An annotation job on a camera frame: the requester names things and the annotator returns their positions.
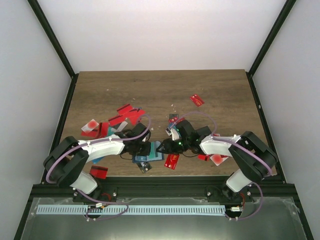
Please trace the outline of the navy blue card holder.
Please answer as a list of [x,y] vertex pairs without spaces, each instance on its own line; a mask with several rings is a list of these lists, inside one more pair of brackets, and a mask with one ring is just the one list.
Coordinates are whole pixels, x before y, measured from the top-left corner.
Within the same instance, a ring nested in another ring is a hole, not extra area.
[[150,145],[150,153],[147,156],[135,156],[132,160],[133,163],[142,163],[142,162],[155,162],[163,161],[164,154],[157,151],[157,147],[161,144],[160,141],[153,141]]

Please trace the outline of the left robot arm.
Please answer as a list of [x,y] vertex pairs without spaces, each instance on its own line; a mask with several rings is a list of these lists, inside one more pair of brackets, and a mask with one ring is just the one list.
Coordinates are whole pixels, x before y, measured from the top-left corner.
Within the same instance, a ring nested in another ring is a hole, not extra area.
[[133,129],[99,139],[77,140],[68,136],[43,162],[47,171],[46,181],[62,188],[75,188],[84,193],[89,201],[97,202],[102,196],[102,189],[91,174],[83,171],[85,164],[125,153],[133,157],[147,156],[151,150],[150,135],[149,127],[140,122]]

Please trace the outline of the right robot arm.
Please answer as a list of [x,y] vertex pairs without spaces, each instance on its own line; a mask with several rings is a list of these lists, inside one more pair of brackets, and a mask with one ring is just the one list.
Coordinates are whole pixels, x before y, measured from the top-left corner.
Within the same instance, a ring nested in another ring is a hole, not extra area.
[[186,119],[173,123],[168,131],[170,137],[156,149],[159,153],[180,155],[191,151],[198,156],[234,159],[238,170],[225,181],[220,193],[229,202],[236,200],[244,187],[269,177],[278,162],[276,153],[251,131],[218,136],[208,126],[194,129]]

